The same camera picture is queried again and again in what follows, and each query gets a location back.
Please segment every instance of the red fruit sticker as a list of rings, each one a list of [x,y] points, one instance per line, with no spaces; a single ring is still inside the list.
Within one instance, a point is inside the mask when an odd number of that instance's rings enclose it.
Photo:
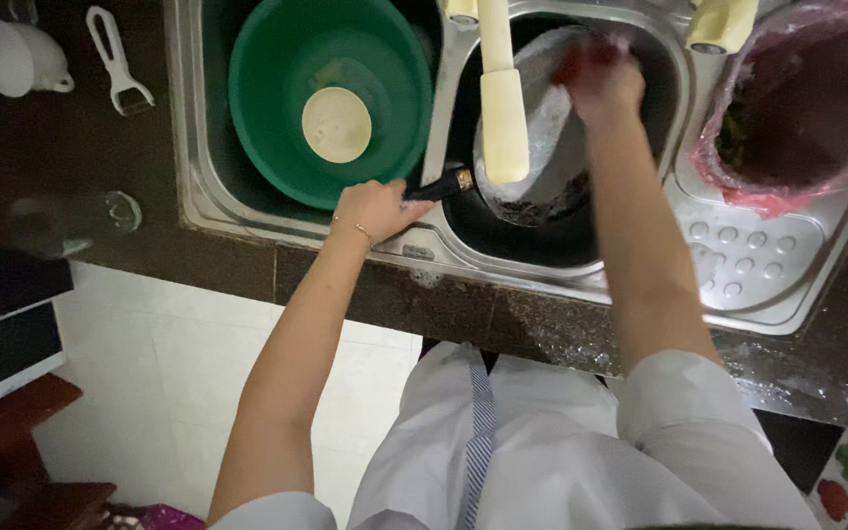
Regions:
[[[839,523],[846,517],[848,512],[848,493],[839,482],[832,480],[820,480],[817,486],[820,502],[823,509],[830,515],[833,521]]]

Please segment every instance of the woman's right hand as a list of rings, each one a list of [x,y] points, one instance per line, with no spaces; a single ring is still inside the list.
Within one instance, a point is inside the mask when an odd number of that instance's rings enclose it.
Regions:
[[[645,82],[630,53],[608,42],[592,42],[568,52],[552,82],[564,85],[575,112],[585,125],[616,119],[619,113],[639,115]]]

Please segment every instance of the faucet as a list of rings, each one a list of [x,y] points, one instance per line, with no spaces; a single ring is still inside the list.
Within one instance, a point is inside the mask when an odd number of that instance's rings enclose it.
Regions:
[[[759,0],[690,0],[696,12],[686,46],[703,54],[734,54],[751,35]]]
[[[522,79],[512,62],[509,0],[446,0],[445,13],[463,25],[479,23],[479,79],[486,176],[506,184],[529,175],[529,133]]]

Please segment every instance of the hand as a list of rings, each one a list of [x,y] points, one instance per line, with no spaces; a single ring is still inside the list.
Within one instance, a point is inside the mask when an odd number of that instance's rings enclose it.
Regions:
[[[592,42],[568,52],[552,83],[564,85],[575,112],[592,127],[619,113],[639,115],[645,82],[626,45]]]
[[[405,202],[401,195],[406,187],[407,183],[400,179],[387,186],[372,180],[346,187],[333,214],[338,221],[333,223],[330,236],[354,238],[357,234],[368,240],[355,224],[362,226],[376,243],[401,232],[434,206],[432,201]]]

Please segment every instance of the bracelet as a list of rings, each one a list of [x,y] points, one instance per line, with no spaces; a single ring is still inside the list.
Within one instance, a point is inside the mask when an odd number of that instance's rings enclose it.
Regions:
[[[335,225],[335,224],[336,224],[336,222],[338,222],[338,221],[339,221],[339,216],[338,216],[338,215],[336,215],[335,217],[333,217],[333,222],[332,222],[332,223],[329,223],[329,225],[330,225],[330,226],[333,226],[333,225]],[[359,224],[359,223],[355,223],[355,227],[356,227],[356,228],[358,228],[359,230],[362,230],[362,233],[363,233],[363,234],[365,234],[367,238],[369,238],[369,244],[370,244],[370,245],[374,245],[374,244],[375,244],[375,241],[371,239],[371,235],[369,235],[369,232],[368,232],[367,230],[365,230],[365,229],[362,227],[362,225],[361,225],[361,224]]]

